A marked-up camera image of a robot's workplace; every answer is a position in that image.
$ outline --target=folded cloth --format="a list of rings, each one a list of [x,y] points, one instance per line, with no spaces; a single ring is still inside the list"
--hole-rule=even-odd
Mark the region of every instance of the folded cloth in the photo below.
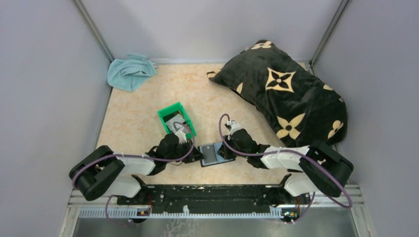
[[[108,70],[108,84],[129,92],[135,91],[150,76],[157,74],[144,55],[129,54],[126,60],[115,59]]]

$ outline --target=metal frame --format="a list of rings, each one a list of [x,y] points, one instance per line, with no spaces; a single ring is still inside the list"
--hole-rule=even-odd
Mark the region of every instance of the metal frame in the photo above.
[[[92,18],[90,17],[88,11],[86,10],[85,6],[83,5],[81,0],[71,0],[75,7],[77,8],[77,10],[79,11],[81,17],[83,18],[84,22],[86,23],[87,27],[89,28],[90,32],[92,33],[92,36],[95,38],[98,46],[100,47],[100,49],[102,50],[104,56],[108,59],[109,62],[112,62],[114,60],[114,56],[111,53],[111,50],[109,49],[109,47],[107,46],[105,40],[103,39],[102,35],[100,34],[98,28],[96,27],[94,21],[92,20]],[[334,29],[337,26],[337,23],[339,21],[339,19],[341,18],[341,16],[343,15],[344,11],[347,9],[347,6],[349,5],[349,3],[351,2],[351,0],[342,0],[342,2],[340,3],[335,15],[333,16],[332,21],[330,22],[322,40],[320,41],[319,45],[317,46],[317,49],[312,57],[312,59],[310,61],[304,61],[303,63],[306,66],[306,69],[314,74],[315,74],[315,69],[314,66],[317,62],[317,60],[319,59],[321,53],[323,52],[327,42],[329,41]],[[105,114],[106,114],[106,109],[109,103],[109,99],[110,99],[110,95],[112,93],[112,90],[109,94],[109,97],[107,99],[107,103],[105,105],[104,108],[104,112],[103,112],[103,116],[102,116],[102,120],[101,120],[101,124],[100,127],[98,128],[97,131],[97,139],[94,143],[94,147],[92,148],[92,150],[95,149],[96,145],[97,145],[97,140],[99,138],[99,134],[100,134],[100,130],[105,118]],[[352,213],[352,217],[353,217],[353,221],[354,221],[354,225],[356,228],[356,231],[358,233],[358,236],[360,237],[375,237],[376,233],[374,230],[374,227],[372,225],[372,221],[371,218],[369,216],[369,213],[365,207],[364,204],[364,200],[362,198],[362,194],[361,191],[359,189],[358,185],[346,185],[345,189],[349,192],[354,206],[351,209],[351,213]],[[64,220],[63,220],[63,224],[61,226],[61,230],[59,233],[60,237],[72,237],[74,234],[74,230],[76,227],[76,223],[77,223],[77,219],[79,217],[79,214],[81,211],[86,210],[86,208],[99,208],[99,209],[104,209],[104,206],[106,204],[106,201],[108,200],[109,197],[100,197],[97,200],[94,201],[89,201],[87,202],[85,200],[85,198],[82,196],[82,194],[80,193],[80,191],[73,191],[72,195],[70,197],[70,200],[68,202],[68,206],[66,209],[66,213],[64,216]],[[114,210],[118,210],[118,208],[120,208],[120,206],[118,206],[116,204],[116,198],[111,200],[110,202],[110,210],[114,209]],[[346,198],[343,197],[339,197],[337,200],[341,201],[342,203],[347,203]],[[318,194],[316,195],[316,198],[314,200],[314,204],[312,206],[312,208],[322,208],[322,207],[334,207],[337,206],[334,202],[332,202],[331,200],[329,200],[325,195],[323,194]],[[287,207],[294,207],[294,205],[280,205],[279,208],[287,208]],[[128,206],[128,208],[147,208],[147,206],[144,205],[138,205],[138,206]],[[188,215],[188,214],[182,214],[180,216],[181,218],[196,218],[196,216],[194,217],[193,215]]]

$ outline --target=black plush blanket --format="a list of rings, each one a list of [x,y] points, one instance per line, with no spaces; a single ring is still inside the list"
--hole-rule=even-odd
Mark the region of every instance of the black plush blanket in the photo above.
[[[345,137],[342,98],[270,41],[258,41],[207,76],[255,105],[287,147]]]

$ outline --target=green plastic container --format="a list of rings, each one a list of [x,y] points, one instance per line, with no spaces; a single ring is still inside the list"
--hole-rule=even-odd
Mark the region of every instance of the green plastic container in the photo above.
[[[179,112],[182,115],[183,119],[185,119],[186,121],[186,124],[192,130],[192,133],[194,134],[194,136],[196,136],[194,126],[192,125],[191,120],[189,119],[188,115],[185,112],[185,109],[183,108],[180,102],[177,102],[173,105],[170,105],[169,107],[166,107],[162,110],[157,111],[157,114],[159,115],[160,120],[162,121],[162,124],[165,127],[166,132],[169,134],[171,133],[171,130],[166,126],[166,121],[164,120],[164,117],[171,115],[173,113],[176,113],[176,112]],[[191,139],[192,135],[188,133],[186,134],[186,138]]]

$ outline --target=gray floor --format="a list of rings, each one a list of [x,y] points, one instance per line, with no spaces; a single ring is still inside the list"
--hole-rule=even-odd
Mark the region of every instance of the gray floor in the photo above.
[[[350,211],[311,208],[301,222],[263,219],[151,219],[117,227],[106,219],[79,219],[74,237],[356,237]]]

